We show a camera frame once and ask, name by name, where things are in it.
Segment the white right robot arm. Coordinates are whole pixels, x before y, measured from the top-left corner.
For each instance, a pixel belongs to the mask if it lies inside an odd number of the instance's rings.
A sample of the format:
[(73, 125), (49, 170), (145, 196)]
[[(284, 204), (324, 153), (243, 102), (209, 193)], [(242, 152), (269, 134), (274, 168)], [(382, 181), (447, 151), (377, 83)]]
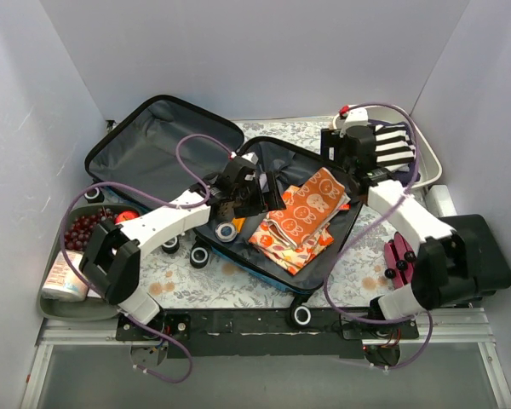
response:
[(410, 282), (373, 299), (364, 319), (370, 332), (388, 338), (411, 316), (464, 302), (479, 294), (481, 250), (476, 234), (432, 215), (393, 177), (380, 156), (417, 161), (417, 134), (409, 122), (355, 124), (320, 131), (320, 154), (342, 167), (354, 194), (388, 221), (414, 254)]

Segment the orange floral cloth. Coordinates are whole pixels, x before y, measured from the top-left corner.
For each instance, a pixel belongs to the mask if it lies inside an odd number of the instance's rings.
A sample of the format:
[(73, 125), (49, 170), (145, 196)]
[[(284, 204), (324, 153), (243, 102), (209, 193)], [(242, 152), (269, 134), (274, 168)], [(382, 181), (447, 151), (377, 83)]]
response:
[(250, 244), (293, 276), (325, 251), (333, 242), (334, 238), (327, 228), (324, 228), (303, 245), (293, 248), (283, 241), (266, 222), (262, 222), (249, 238)]

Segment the blue fish-print suitcase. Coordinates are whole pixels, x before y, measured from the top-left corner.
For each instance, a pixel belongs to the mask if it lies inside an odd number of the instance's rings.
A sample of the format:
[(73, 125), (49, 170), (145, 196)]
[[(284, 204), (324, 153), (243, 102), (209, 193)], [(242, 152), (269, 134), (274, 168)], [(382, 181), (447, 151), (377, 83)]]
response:
[[(320, 128), (308, 122), (236, 125), (172, 96), (144, 102), (88, 154), (85, 168), (95, 181), (109, 181), (120, 197), (151, 209), (151, 197), (170, 201), (197, 177), (211, 176), (226, 164), (226, 150), (254, 153), (261, 171), (270, 171), (278, 188), (302, 185), (322, 166), (315, 148)], [(141, 264), (141, 284), (163, 308), (274, 307), (288, 291), (308, 299), (345, 243), (360, 212), (352, 200), (329, 225), (333, 239), (316, 248), (314, 259), (297, 274), (276, 264), (250, 243), (262, 216), (248, 219), (229, 243), (215, 236), (216, 221), (175, 238)]]

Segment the dark purple garment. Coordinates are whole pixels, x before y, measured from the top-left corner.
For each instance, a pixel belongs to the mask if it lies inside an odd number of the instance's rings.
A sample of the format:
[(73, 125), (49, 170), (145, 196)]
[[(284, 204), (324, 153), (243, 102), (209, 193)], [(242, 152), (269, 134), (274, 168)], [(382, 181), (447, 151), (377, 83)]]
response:
[[(405, 129), (406, 132), (405, 140), (411, 147), (411, 150), (415, 152), (416, 149), (413, 147), (413, 143), (411, 141), (411, 132), (408, 130), (408, 124), (405, 121), (402, 121), (397, 123), (397, 125)], [(415, 183), (418, 183), (421, 180), (420, 171), (415, 172), (415, 164), (413, 162), (410, 162), (407, 165), (400, 167), (399, 169), (395, 170), (393, 174), (395, 179), (400, 181), (404, 187), (408, 185), (413, 176), (416, 176)]]

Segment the orange bunny print towel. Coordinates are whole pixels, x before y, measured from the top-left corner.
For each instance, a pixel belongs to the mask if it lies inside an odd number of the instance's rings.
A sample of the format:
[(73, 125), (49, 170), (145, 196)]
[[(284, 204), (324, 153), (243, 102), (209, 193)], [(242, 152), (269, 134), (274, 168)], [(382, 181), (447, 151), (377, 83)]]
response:
[(266, 223), (271, 232), (295, 249), (318, 233), (350, 200), (346, 188), (322, 167), (285, 201), (285, 210), (269, 213)]

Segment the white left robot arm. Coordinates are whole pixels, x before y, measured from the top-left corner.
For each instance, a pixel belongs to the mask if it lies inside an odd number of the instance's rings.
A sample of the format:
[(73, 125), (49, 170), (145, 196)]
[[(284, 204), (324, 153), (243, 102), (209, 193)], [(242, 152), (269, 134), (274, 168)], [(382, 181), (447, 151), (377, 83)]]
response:
[(95, 292), (135, 320), (147, 341), (158, 339), (164, 320), (158, 303), (139, 285), (141, 261), (166, 242), (222, 214), (247, 218), (286, 207), (272, 173), (260, 173), (253, 153), (230, 158), (225, 169), (190, 186), (178, 198), (133, 220), (101, 222), (79, 269)]

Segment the black white striped cloth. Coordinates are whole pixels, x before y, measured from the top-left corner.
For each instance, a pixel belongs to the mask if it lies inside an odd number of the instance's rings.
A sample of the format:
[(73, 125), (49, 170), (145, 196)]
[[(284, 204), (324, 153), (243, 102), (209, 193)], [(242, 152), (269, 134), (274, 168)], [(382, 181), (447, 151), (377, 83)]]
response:
[(406, 123), (371, 124), (378, 167), (396, 171), (415, 160), (416, 148)]

